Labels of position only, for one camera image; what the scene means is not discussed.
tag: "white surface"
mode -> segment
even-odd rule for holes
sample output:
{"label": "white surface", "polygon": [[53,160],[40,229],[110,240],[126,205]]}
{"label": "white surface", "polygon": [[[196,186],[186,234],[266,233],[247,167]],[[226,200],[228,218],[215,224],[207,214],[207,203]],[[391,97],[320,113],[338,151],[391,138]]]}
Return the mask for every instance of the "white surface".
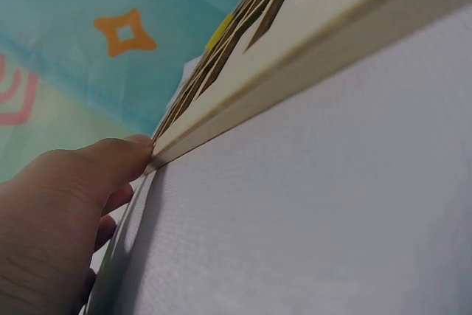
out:
{"label": "white surface", "polygon": [[469,314],[471,18],[161,169],[91,314]]}

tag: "pink stripe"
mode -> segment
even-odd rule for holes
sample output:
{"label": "pink stripe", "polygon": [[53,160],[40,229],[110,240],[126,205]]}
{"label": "pink stripe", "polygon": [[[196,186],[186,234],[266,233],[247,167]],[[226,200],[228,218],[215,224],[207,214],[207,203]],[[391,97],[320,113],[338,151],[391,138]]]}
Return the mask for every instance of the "pink stripe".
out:
{"label": "pink stripe", "polygon": [[38,85],[38,77],[30,73],[22,107],[17,112],[0,113],[0,125],[22,125],[30,120]]}
{"label": "pink stripe", "polygon": [[0,103],[5,103],[8,100],[10,100],[18,91],[20,84],[21,84],[21,70],[16,69],[15,74],[13,75],[12,85],[8,88],[8,90],[4,92],[0,92]]}

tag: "finger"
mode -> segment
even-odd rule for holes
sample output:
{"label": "finger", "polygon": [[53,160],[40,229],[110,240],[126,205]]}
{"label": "finger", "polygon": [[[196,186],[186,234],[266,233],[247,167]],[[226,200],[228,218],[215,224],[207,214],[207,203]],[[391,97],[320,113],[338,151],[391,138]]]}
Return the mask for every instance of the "finger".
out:
{"label": "finger", "polygon": [[110,215],[105,215],[100,219],[94,252],[100,250],[113,237],[116,228],[117,223]]}
{"label": "finger", "polygon": [[152,141],[141,135],[104,139],[79,150],[53,150],[25,167],[12,183],[25,192],[34,186],[33,192],[78,197],[101,212],[110,193],[141,175],[151,153]]}
{"label": "finger", "polygon": [[79,314],[82,307],[88,302],[91,290],[94,287],[95,280],[97,279],[97,275],[95,274],[93,269],[88,269],[86,281],[83,284],[82,290],[80,291],[79,299],[77,300],[77,304],[72,311],[73,314]]}
{"label": "finger", "polygon": [[101,179],[117,188],[143,173],[150,160],[152,145],[147,136],[136,135],[125,140],[104,139],[77,152],[100,168]]}
{"label": "finger", "polygon": [[133,194],[134,191],[130,184],[126,184],[115,193],[112,193],[108,198],[105,207],[103,208],[102,215],[109,214],[109,212],[113,212],[114,210],[117,210],[121,206],[127,204],[133,197]]}

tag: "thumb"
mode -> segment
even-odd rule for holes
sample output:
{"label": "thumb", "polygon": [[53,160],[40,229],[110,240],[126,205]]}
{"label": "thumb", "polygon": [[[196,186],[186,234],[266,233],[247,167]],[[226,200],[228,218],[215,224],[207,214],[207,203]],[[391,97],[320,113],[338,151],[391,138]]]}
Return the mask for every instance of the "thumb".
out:
{"label": "thumb", "polygon": [[35,159],[12,183],[73,193],[103,207],[110,193],[141,175],[152,145],[148,137],[137,135],[104,139],[79,150],[53,150]]}
{"label": "thumb", "polygon": [[77,150],[77,153],[100,169],[101,179],[117,188],[143,173],[149,163],[152,146],[150,138],[138,134],[124,140],[104,139]]}

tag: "patterned cloth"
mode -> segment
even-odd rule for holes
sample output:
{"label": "patterned cloth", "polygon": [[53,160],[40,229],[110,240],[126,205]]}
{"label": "patterned cloth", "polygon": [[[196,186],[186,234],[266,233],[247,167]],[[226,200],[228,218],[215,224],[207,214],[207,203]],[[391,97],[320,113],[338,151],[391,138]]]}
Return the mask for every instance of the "patterned cloth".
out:
{"label": "patterned cloth", "polygon": [[0,49],[47,83],[151,134],[238,0],[0,0]]}

